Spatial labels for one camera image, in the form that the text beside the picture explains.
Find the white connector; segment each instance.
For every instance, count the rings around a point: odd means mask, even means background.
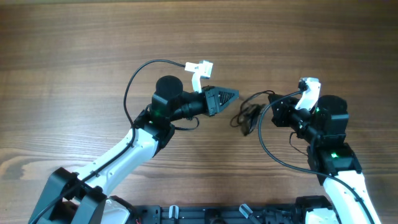
[[[187,62],[185,64],[185,71],[193,72],[192,76],[192,88],[193,91],[201,93],[200,78],[209,79],[211,76],[211,69],[213,63],[206,60],[201,61],[199,64]]]

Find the table top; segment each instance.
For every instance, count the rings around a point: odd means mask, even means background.
[[[347,100],[346,141],[382,222],[397,223],[397,9],[388,1],[309,0],[0,7],[0,223],[26,223],[55,169],[84,166],[124,137],[127,82],[155,58],[209,60],[212,78],[202,85],[234,88],[241,98],[291,93],[300,77],[319,78],[322,95]],[[191,73],[152,64],[130,89],[133,119],[164,75],[192,90]],[[244,137],[229,126],[240,102],[215,117],[199,116],[194,131],[176,132],[113,194],[133,205],[165,206],[292,203],[325,194],[314,175],[268,157],[256,133]],[[292,130],[270,120],[268,114],[262,126],[269,149],[308,168],[289,146]]]

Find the black cable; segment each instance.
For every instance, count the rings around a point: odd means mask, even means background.
[[[248,103],[250,100],[253,100],[257,96],[261,94],[275,94],[272,90],[266,90],[266,91],[261,91],[258,93],[255,93],[251,95],[249,98],[244,100],[239,108],[239,113],[235,115],[231,121],[229,122],[229,125],[233,128],[236,127],[241,127],[241,131],[243,134],[246,136],[250,133],[253,132],[254,128],[257,125],[257,120],[260,115],[261,110],[265,107],[265,105],[260,105],[260,104],[252,104],[249,105],[244,109],[244,105]]]
[[[182,64],[177,63],[177,62],[173,62],[173,61],[170,61],[170,60],[164,60],[164,59],[155,59],[155,60],[150,60],[150,61],[144,63],[143,65],[141,65],[141,66],[134,72],[134,74],[132,74],[129,83],[127,84],[126,92],[124,93],[124,99],[123,99],[124,112],[126,113],[127,119],[130,121],[131,127],[132,127],[133,122],[132,122],[132,119],[131,119],[131,117],[130,117],[130,115],[129,115],[129,112],[127,111],[127,106],[126,106],[127,93],[129,92],[131,82],[132,82],[132,80],[134,79],[134,77],[137,75],[137,73],[138,73],[142,68],[144,68],[145,66],[147,66],[148,64],[154,63],[154,62],[165,62],[165,63],[170,63],[170,64],[173,64],[173,65],[176,65],[176,66],[185,68],[185,65],[182,65]]]
[[[296,133],[296,132],[292,132],[292,133],[290,134],[290,137],[289,137],[289,144],[290,144],[290,146],[292,146],[297,152],[302,153],[302,154],[304,154],[304,155],[306,155],[306,156],[308,157],[308,154],[307,154],[307,153],[302,152],[301,150],[297,149],[296,147],[294,147],[294,146],[292,145],[292,136],[293,136],[293,134],[295,134],[295,133]]]
[[[194,128],[181,128],[181,127],[175,127],[175,129],[176,130],[179,130],[179,131],[192,131],[192,130],[195,130],[197,127],[199,127],[199,118],[197,118],[197,117],[193,117],[193,118],[195,118],[196,120],[197,120],[197,126],[196,127],[194,127]]]
[[[144,68],[146,65],[150,64],[150,63],[154,63],[154,62],[166,62],[166,63],[171,63],[173,65],[177,65],[179,67],[185,67],[185,65],[182,65],[180,63],[177,62],[173,62],[170,60],[164,60],[164,59],[155,59],[155,60],[150,60],[146,63],[144,63],[143,65],[141,65],[132,75],[129,83],[127,84],[127,88],[126,88],[126,92],[124,93],[124,99],[123,99],[123,106],[124,106],[124,112],[126,113],[126,116],[131,124],[131,128],[132,128],[132,138],[131,141],[129,142],[129,144],[122,150],[120,151],[116,156],[114,156],[112,159],[110,159],[108,162],[106,162],[104,165],[102,165],[100,168],[96,169],[94,172],[92,172],[90,175],[88,175],[87,177],[85,177],[84,179],[78,181],[77,183],[75,183],[72,187],[70,187],[68,190],[66,190],[64,193],[62,193],[61,195],[59,195],[57,198],[55,198],[54,200],[52,200],[39,214],[36,215],[36,217],[30,222],[30,224],[36,224],[38,222],[38,220],[41,218],[41,216],[44,215],[44,213],[46,213],[50,208],[52,208],[59,200],[62,200],[62,198],[64,198],[65,196],[67,196],[68,194],[72,193],[74,190],[76,190],[78,187],[80,187],[81,185],[83,185],[87,180],[90,180],[91,178],[93,178],[94,176],[96,176],[99,172],[101,172],[105,167],[107,167],[108,165],[110,165],[112,162],[114,162],[116,159],[118,159],[121,155],[123,155],[131,146],[132,143],[134,142],[135,138],[136,138],[136,130],[132,127],[132,119],[127,111],[127,107],[126,107],[126,100],[127,100],[127,94],[129,92],[129,88],[131,85],[132,80],[134,79],[134,77],[137,75],[137,73]]]
[[[328,174],[323,174],[323,173],[321,173],[321,172],[316,172],[316,171],[312,171],[312,170],[309,170],[309,169],[304,169],[304,168],[301,168],[301,167],[296,167],[296,166],[287,164],[287,163],[285,163],[285,162],[279,160],[278,158],[276,158],[274,155],[272,155],[271,152],[267,149],[266,145],[264,144],[264,141],[262,140],[262,136],[261,136],[261,124],[262,124],[262,120],[264,119],[264,115],[267,113],[267,111],[269,110],[269,108],[271,108],[271,106],[275,105],[276,103],[280,102],[281,100],[284,100],[284,99],[286,99],[286,98],[289,98],[289,97],[291,97],[291,96],[298,95],[298,94],[301,94],[301,93],[303,93],[303,90],[296,91],[296,92],[294,92],[294,93],[285,95],[285,96],[283,96],[282,98],[279,98],[278,100],[275,100],[275,101],[273,101],[272,103],[270,103],[270,104],[265,108],[265,110],[261,113],[261,117],[260,117],[260,120],[259,120],[259,128],[258,128],[258,129],[259,129],[259,132],[258,132],[258,133],[259,133],[259,140],[260,140],[260,144],[261,144],[262,148],[265,150],[265,152],[268,154],[269,157],[271,157],[273,160],[275,160],[275,161],[278,162],[279,164],[282,164],[283,166],[286,166],[286,167],[288,167],[288,168],[291,168],[291,169],[294,169],[294,170],[298,170],[298,171],[301,171],[301,172],[306,172],[306,173],[309,173],[309,174],[321,175],[321,176],[323,176],[323,177],[327,177],[327,178],[330,178],[330,179],[332,179],[332,180],[335,180],[335,181],[339,182],[341,185],[343,185],[344,187],[346,187],[346,188],[355,196],[356,200],[359,202],[359,204],[361,204],[361,206],[362,206],[362,208],[363,208],[363,210],[364,210],[366,216],[368,216],[369,222],[370,222],[371,224],[374,224],[372,215],[370,214],[370,212],[369,212],[368,208],[366,207],[365,203],[363,202],[362,198],[355,192],[354,189],[352,189],[352,188],[351,188],[348,184],[346,184],[344,181],[342,181],[342,180],[340,180],[340,179],[338,179],[338,178],[336,178],[336,177],[333,177],[333,176],[331,176],[331,175],[328,175]]]

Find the wire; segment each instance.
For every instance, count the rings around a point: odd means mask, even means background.
[[[354,189],[352,189],[352,188],[351,188],[348,184],[346,184],[344,181],[342,181],[342,180],[340,180],[340,179],[338,179],[338,178],[336,178],[336,177],[333,177],[333,176],[331,176],[331,175],[328,175],[328,174],[323,174],[323,173],[321,173],[321,172],[316,172],[316,171],[313,171],[313,170],[304,169],[304,168],[301,168],[301,167],[296,167],[296,166],[287,164],[287,163],[285,163],[285,162],[279,160],[278,158],[276,158],[274,155],[272,155],[271,152],[267,149],[266,145],[264,144],[264,141],[262,140],[262,135],[261,135],[261,124],[262,124],[262,120],[264,119],[264,115],[267,113],[267,111],[269,110],[269,108],[271,108],[271,106],[275,105],[276,103],[278,103],[278,102],[281,101],[281,100],[284,100],[284,99],[286,99],[286,98],[289,98],[289,97],[291,97],[291,96],[298,95],[298,94],[301,94],[301,93],[303,93],[303,90],[296,91],[296,92],[294,92],[294,93],[285,95],[285,96],[283,96],[282,98],[279,98],[278,100],[275,100],[275,101],[273,101],[272,103],[270,103],[270,104],[265,108],[265,110],[261,113],[261,117],[260,117],[260,119],[259,119],[259,128],[258,128],[259,131],[258,131],[258,133],[259,133],[259,140],[260,140],[260,144],[261,144],[262,148],[263,148],[264,151],[268,154],[269,157],[271,157],[273,160],[275,160],[275,161],[278,162],[279,164],[282,164],[283,166],[286,166],[286,167],[288,167],[288,168],[291,168],[291,169],[294,169],[294,170],[298,170],[298,171],[301,171],[301,172],[306,172],[306,173],[309,173],[309,174],[320,175],[320,176],[327,177],[327,178],[330,178],[330,179],[332,179],[332,180],[335,180],[335,181],[339,182],[341,185],[343,185],[344,187],[346,187],[346,188],[356,197],[356,200],[359,202],[359,204],[361,204],[361,206],[362,206],[362,208],[363,208],[363,210],[364,210],[366,216],[368,217],[369,222],[370,222],[371,224],[374,224],[374,220],[373,220],[373,218],[372,218],[372,215],[370,214],[370,212],[369,212],[368,208],[366,207],[365,203],[363,202],[362,198],[355,192]]]
[[[98,175],[99,172],[101,172],[105,167],[107,167],[108,165],[110,165],[112,162],[114,162],[116,159],[118,159],[121,155],[123,155],[131,146],[132,143],[134,142],[135,138],[136,138],[136,130],[135,128],[133,128],[133,122],[132,119],[129,115],[129,112],[127,111],[127,106],[126,106],[126,100],[127,100],[127,94],[129,92],[130,89],[130,85],[132,80],[134,79],[134,77],[137,75],[137,73],[144,68],[146,65],[150,64],[150,63],[154,63],[154,62],[165,62],[165,63],[171,63],[173,65],[177,65],[179,67],[185,67],[185,65],[182,65],[180,63],[177,62],[173,62],[170,60],[164,60],[164,59],[155,59],[155,60],[150,60],[146,63],[144,63],[143,65],[141,65],[132,75],[132,77],[130,78],[129,83],[127,84],[127,88],[126,88],[126,92],[124,93],[124,99],[123,99],[123,106],[124,106],[124,112],[126,113],[126,116],[131,124],[131,129],[132,129],[132,138],[130,143],[122,150],[120,151],[116,156],[114,156],[112,159],[110,159],[108,162],[106,162],[104,165],[102,165],[100,168],[96,169],[94,172],[92,172],[90,175],[88,175],[87,177],[85,177],[84,179],[78,181],[77,183],[75,183],[72,187],[70,187],[68,190],[66,190],[64,193],[62,193],[61,195],[59,195],[57,198],[55,198],[54,200],[52,200],[39,214],[36,215],[36,217],[34,219],[32,219],[32,221],[29,224],[36,224],[39,219],[50,209],[52,208],[59,200],[62,200],[62,198],[64,198],[65,196],[67,196],[68,194],[72,193],[74,190],[76,190],[78,187],[82,186],[87,180],[90,180],[91,178],[93,178],[94,176]]]
[[[197,127],[199,127],[199,118],[197,118],[197,117],[193,117],[193,118],[195,118],[196,120],[197,120],[197,126],[196,127],[194,127],[194,128],[181,128],[181,127],[175,127],[175,129],[176,130],[179,130],[179,131],[192,131],[192,130],[195,130]]]
[[[290,146],[292,146],[295,150],[297,150],[297,152],[302,153],[302,154],[304,154],[304,155],[306,155],[306,156],[308,157],[308,154],[307,154],[307,153],[304,153],[304,152],[300,151],[299,149],[297,149],[296,147],[294,147],[294,146],[292,145],[292,136],[293,136],[293,134],[296,134],[296,132],[292,132],[292,133],[290,134],[290,137],[289,137],[289,144],[290,144]]]
[[[148,62],[145,62],[143,65],[141,65],[141,66],[132,74],[129,83],[127,84],[126,92],[124,93],[124,99],[123,99],[124,112],[126,113],[127,119],[129,120],[129,122],[130,122],[130,124],[131,124],[131,127],[132,127],[133,122],[132,122],[132,119],[131,119],[131,117],[130,117],[130,115],[129,115],[129,112],[127,111],[127,106],[126,106],[127,93],[129,92],[131,82],[132,82],[132,80],[134,79],[134,77],[137,75],[137,73],[138,73],[142,68],[144,68],[145,66],[149,65],[150,63],[154,63],[154,62],[165,62],[165,63],[170,63],[170,64],[173,64],[173,65],[176,65],[176,66],[185,68],[185,65],[182,65],[182,64],[177,63],[177,62],[173,62],[173,61],[170,61],[170,60],[164,60],[164,59],[155,59],[155,60],[150,60],[150,61],[148,61]]]
[[[260,104],[252,104],[243,109],[244,105],[248,103],[250,100],[253,100],[257,96],[261,94],[275,94],[272,90],[266,90],[266,91],[261,91],[258,93],[255,93],[246,100],[244,100],[239,108],[239,113],[235,115],[231,121],[229,122],[229,125],[233,128],[236,127],[241,127],[241,131],[245,136],[248,134],[252,133],[254,128],[256,127],[257,124],[257,119],[260,115],[261,110],[265,107],[265,105],[260,105]]]

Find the wood grain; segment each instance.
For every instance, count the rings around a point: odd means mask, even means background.
[[[299,0],[0,7],[0,223],[26,223],[56,168],[83,166],[125,135],[127,81],[154,58],[210,60],[215,66],[204,85],[235,88],[242,97],[290,93],[300,77],[318,77],[323,95],[348,101],[346,140],[382,222],[397,223],[397,6]],[[191,90],[190,74],[153,64],[133,82],[133,117],[164,75]],[[177,132],[114,194],[134,205],[264,204],[324,194],[315,176],[267,157],[255,133],[243,137],[230,128],[238,108],[235,102],[218,116],[201,116],[197,130]],[[288,144],[290,129],[271,122],[262,129],[278,158],[308,167]]]

